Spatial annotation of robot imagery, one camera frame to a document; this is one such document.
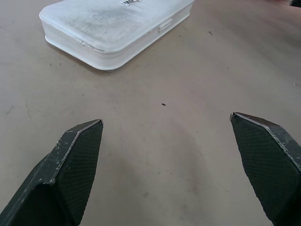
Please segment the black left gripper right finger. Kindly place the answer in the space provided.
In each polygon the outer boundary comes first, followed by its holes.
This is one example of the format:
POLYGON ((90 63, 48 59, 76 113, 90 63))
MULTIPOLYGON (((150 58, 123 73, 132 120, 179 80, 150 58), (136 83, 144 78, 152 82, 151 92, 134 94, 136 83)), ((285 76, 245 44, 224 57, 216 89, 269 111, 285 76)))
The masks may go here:
POLYGON ((301 145, 280 125, 230 115, 242 165, 273 226, 301 226, 301 145))

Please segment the white plastic case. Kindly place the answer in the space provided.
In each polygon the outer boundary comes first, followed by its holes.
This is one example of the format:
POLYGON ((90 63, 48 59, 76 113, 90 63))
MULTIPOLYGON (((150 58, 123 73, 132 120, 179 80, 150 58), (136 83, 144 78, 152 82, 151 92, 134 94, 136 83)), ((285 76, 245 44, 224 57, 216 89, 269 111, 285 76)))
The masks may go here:
POLYGON ((103 71, 122 67, 189 15, 195 0, 62 0, 44 7, 46 41, 103 71))

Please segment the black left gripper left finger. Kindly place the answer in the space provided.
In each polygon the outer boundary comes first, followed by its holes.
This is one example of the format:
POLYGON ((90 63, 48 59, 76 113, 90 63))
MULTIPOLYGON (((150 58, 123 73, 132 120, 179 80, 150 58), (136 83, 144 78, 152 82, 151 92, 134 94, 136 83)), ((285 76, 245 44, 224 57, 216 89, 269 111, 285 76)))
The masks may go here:
POLYGON ((64 132, 0 213, 0 226, 79 226, 95 179, 103 121, 64 132))

